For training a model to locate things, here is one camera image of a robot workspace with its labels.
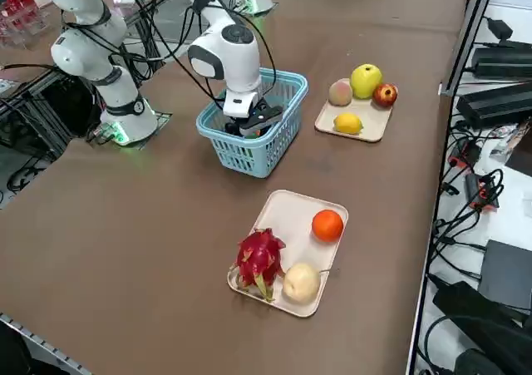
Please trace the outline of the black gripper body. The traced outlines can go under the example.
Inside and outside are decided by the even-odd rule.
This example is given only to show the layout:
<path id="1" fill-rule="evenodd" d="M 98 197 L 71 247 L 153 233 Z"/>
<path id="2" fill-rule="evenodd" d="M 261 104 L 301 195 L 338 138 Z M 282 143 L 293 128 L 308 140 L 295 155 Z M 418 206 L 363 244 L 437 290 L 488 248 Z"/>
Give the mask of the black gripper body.
<path id="1" fill-rule="evenodd" d="M 267 119 L 267 109 L 267 102 L 263 97 L 260 97 L 255 103 L 250 105 L 248 121 L 265 121 Z"/>

